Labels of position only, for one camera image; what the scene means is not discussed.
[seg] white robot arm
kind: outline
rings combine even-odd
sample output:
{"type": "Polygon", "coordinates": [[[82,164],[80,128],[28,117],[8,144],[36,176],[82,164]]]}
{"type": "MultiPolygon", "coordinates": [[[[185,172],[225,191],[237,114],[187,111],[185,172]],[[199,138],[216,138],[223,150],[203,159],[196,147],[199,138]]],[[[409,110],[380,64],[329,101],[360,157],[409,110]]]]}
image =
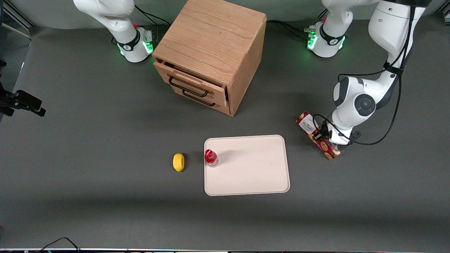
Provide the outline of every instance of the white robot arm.
{"type": "Polygon", "coordinates": [[[337,83],[333,92],[337,108],[331,115],[332,123],[322,127],[332,143],[347,145],[353,127],[389,102],[408,59],[414,28],[430,1],[380,1],[370,20],[369,34],[388,52],[384,71],[377,80],[345,77],[337,83]]]}
{"type": "Polygon", "coordinates": [[[308,44],[308,49],[324,58],[334,56],[342,47],[344,34],[353,21],[350,8],[371,5],[380,0],[322,0],[322,4],[329,10],[326,21],[319,21],[310,26],[315,29],[315,35],[308,44]]]}
{"type": "Polygon", "coordinates": [[[153,34],[135,27],[129,15],[134,0],[73,0],[75,6],[102,23],[117,40],[120,52],[130,62],[141,62],[153,51],[153,34]]]}

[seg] gray tabletop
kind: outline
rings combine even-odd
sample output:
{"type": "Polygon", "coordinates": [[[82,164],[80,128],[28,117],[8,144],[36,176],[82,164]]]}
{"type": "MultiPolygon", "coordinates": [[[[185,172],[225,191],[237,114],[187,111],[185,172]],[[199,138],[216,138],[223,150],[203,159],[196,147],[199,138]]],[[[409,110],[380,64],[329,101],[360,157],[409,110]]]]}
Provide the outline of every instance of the gray tabletop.
{"type": "MultiPolygon", "coordinates": [[[[173,93],[152,60],[127,62],[105,29],[34,30],[16,89],[42,99],[47,114],[16,111],[0,124],[1,246],[68,236],[82,248],[448,252],[450,46],[442,19],[418,24],[385,141],[328,161],[295,124],[305,110],[334,110],[337,74],[382,68],[387,54],[367,25],[355,21],[343,49],[321,59],[268,24],[235,117],[173,93]],[[206,139],[269,134],[286,141],[287,193],[205,194],[206,139]],[[187,158],[183,173],[171,164],[178,152],[187,158]]],[[[357,127],[361,141],[383,135],[394,107],[357,127]]]]}

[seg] lemon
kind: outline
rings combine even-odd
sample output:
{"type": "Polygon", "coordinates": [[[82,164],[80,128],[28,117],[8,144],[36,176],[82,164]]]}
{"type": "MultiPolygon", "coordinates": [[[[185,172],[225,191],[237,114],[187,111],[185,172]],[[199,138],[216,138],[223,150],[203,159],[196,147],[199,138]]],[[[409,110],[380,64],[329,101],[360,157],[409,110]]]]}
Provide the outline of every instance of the lemon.
{"type": "Polygon", "coordinates": [[[177,153],[173,156],[173,168],[180,172],[185,168],[185,157],[181,153],[177,153]]]}

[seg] plastic bottle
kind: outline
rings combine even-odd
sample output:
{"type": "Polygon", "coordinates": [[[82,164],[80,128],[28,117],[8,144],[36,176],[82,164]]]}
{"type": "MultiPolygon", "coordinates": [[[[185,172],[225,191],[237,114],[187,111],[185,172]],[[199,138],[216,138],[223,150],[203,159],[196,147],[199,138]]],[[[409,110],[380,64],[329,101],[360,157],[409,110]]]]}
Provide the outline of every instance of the plastic bottle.
{"type": "Polygon", "coordinates": [[[205,161],[209,165],[209,167],[215,167],[219,164],[219,159],[217,158],[217,154],[211,149],[206,150],[205,152],[205,161]]]}

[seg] wooden cabinet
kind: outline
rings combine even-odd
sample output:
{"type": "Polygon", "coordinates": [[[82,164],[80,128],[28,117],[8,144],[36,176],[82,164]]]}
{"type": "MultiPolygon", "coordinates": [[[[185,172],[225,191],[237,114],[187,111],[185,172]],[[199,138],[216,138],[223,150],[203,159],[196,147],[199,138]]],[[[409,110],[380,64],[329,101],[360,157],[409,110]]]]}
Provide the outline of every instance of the wooden cabinet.
{"type": "Polygon", "coordinates": [[[266,15],[223,0],[189,0],[153,52],[174,92],[234,116],[261,62],[266,15]]]}

